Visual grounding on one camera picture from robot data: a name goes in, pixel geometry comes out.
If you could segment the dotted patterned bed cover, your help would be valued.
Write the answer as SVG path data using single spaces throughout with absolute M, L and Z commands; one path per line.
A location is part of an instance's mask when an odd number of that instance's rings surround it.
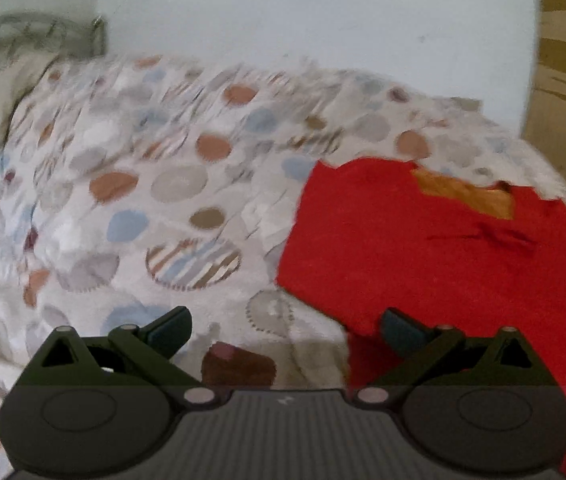
M 105 337 L 176 307 L 192 335 L 170 362 L 207 386 L 363 387 L 344 326 L 277 284 L 313 168 L 360 158 L 566 205 L 528 143 L 388 78 L 56 59 L 0 146 L 0 406 L 56 327 Z

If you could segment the metal bed headboard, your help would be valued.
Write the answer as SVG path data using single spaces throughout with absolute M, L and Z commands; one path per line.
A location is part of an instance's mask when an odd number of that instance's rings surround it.
M 105 55 L 106 21 L 97 16 L 89 24 L 41 12 L 0 14 L 0 65 L 25 51 L 49 51 L 62 58 Z

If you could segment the red garment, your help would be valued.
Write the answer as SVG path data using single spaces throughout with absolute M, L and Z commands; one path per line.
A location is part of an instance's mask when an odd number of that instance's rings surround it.
M 397 160 L 315 165 L 277 284 L 344 326 L 350 386 L 399 364 L 381 336 L 395 308 L 470 336 L 517 327 L 566 390 L 566 205 L 532 188 Z

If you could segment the beige pillow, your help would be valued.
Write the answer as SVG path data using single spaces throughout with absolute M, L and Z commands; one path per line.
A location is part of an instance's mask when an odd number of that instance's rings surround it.
M 0 146 L 6 143 L 18 103 L 36 87 L 59 56 L 56 52 L 30 50 L 0 65 Z

